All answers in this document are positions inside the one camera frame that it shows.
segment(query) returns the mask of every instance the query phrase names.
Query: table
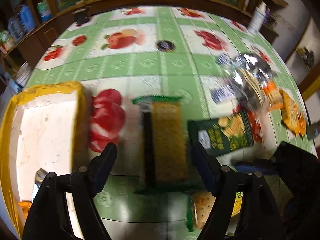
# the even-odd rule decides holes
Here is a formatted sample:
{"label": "table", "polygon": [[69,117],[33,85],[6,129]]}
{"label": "table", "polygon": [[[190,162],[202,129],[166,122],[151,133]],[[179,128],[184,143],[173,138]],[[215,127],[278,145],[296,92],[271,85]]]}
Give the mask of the table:
{"label": "table", "polygon": [[[114,39],[119,33],[126,38]],[[81,35],[86,36],[84,43],[72,42]],[[172,41],[175,50],[157,50],[158,40]],[[120,133],[118,159],[104,190],[94,199],[112,239],[193,240],[200,233],[189,232],[186,227],[188,195],[133,193],[142,169],[141,127],[139,111],[130,99],[150,94],[183,96],[185,123],[229,115],[236,100],[216,105],[210,97],[212,88],[225,84],[224,72],[215,59],[223,52],[230,57],[254,52],[277,72],[276,85],[287,91],[307,116],[293,77],[271,45],[259,33],[252,36],[243,25],[216,15],[175,7],[119,9],[96,15],[82,26],[72,24],[52,46],[37,64],[27,87],[77,80],[93,96],[113,88],[123,97],[126,122]],[[61,46],[59,57],[45,58]],[[253,157],[270,158],[281,141],[316,154],[312,142],[294,137],[281,124],[280,110],[259,120],[263,143],[219,156],[222,165]],[[266,179],[281,209],[290,192],[279,177]]]}

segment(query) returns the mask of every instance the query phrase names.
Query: bottle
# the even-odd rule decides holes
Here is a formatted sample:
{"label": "bottle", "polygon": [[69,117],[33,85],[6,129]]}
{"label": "bottle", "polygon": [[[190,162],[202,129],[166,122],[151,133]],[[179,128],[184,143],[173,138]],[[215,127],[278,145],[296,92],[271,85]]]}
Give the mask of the bottle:
{"label": "bottle", "polygon": [[0,40],[3,44],[2,47],[4,47],[7,52],[14,47],[13,38],[11,37],[8,31],[6,30],[0,31]]}
{"label": "bottle", "polygon": [[52,18],[52,13],[50,11],[47,0],[43,0],[42,2],[38,3],[37,8],[40,13],[42,22],[46,22],[47,20]]}
{"label": "bottle", "polygon": [[266,16],[265,16],[265,18],[264,18],[264,20],[263,20],[263,24],[267,24],[270,15],[271,15],[270,9],[267,7],[267,8],[266,8]]}
{"label": "bottle", "polygon": [[248,32],[251,34],[256,34],[260,30],[265,17],[266,17],[266,4],[264,2],[261,2],[259,7],[256,7],[256,10],[254,11],[253,17],[247,28]]}
{"label": "bottle", "polygon": [[8,31],[10,32],[14,42],[20,40],[24,36],[24,29],[20,24],[18,17],[11,17],[8,21]]}
{"label": "bottle", "polygon": [[32,12],[28,5],[21,6],[19,16],[25,28],[27,29],[27,32],[31,32],[36,27],[36,23],[33,19]]}

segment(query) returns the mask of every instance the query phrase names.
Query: plastic bottle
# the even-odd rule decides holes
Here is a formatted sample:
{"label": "plastic bottle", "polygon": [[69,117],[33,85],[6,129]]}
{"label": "plastic bottle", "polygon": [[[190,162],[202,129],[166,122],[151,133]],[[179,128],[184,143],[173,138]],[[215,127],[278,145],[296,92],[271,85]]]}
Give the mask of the plastic bottle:
{"label": "plastic bottle", "polygon": [[254,11],[253,17],[248,26],[248,32],[251,34],[256,34],[260,30],[265,17],[266,4],[262,2],[259,7],[256,7],[256,10]]}
{"label": "plastic bottle", "polygon": [[46,22],[47,20],[52,18],[52,13],[50,11],[47,0],[43,0],[42,2],[38,3],[37,8],[40,13],[42,22]]}
{"label": "plastic bottle", "polygon": [[31,32],[35,27],[36,23],[33,19],[31,10],[28,5],[22,5],[21,11],[19,13],[19,16],[21,18],[21,21],[23,22],[27,32]]}

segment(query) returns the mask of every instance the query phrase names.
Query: green snack package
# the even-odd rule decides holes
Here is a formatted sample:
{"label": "green snack package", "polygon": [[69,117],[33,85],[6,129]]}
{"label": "green snack package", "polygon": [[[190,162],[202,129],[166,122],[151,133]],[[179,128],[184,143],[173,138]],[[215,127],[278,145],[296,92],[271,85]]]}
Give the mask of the green snack package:
{"label": "green snack package", "polygon": [[245,110],[216,119],[188,121],[191,144],[200,142],[212,156],[220,156],[252,146],[253,137]]}

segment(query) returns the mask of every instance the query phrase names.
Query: yellow tape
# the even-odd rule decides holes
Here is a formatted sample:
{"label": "yellow tape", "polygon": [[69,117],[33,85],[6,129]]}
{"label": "yellow tape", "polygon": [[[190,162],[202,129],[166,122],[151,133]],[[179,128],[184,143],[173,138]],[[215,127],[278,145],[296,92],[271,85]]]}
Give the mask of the yellow tape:
{"label": "yellow tape", "polygon": [[85,117],[85,95],[84,88],[81,83],[77,81],[63,82],[54,85],[36,85],[30,87],[18,95],[15,95],[10,100],[7,110],[2,120],[0,129],[0,183],[1,190],[4,196],[4,202],[7,207],[9,216],[17,229],[20,238],[22,238],[23,225],[17,212],[17,203],[20,200],[15,200],[12,193],[10,171],[9,171],[9,144],[11,136],[11,126],[17,106],[22,106],[29,101],[39,96],[45,96],[50,94],[70,94],[77,91],[78,96],[78,107],[76,112],[76,119],[74,122],[74,137],[72,141],[72,157],[76,152],[76,140],[80,135],[81,120]]}
{"label": "yellow tape", "polygon": [[320,89],[320,76],[313,81],[310,86],[302,93],[302,98],[306,101],[309,97],[311,97],[317,90]]}
{"label": "yellow tape", "polygon": [[237,215],[241,211],[241,204],[242,204],[242,196],[243,192],[237,192],[235,204],[233,206],[232,215],[231,217]]}

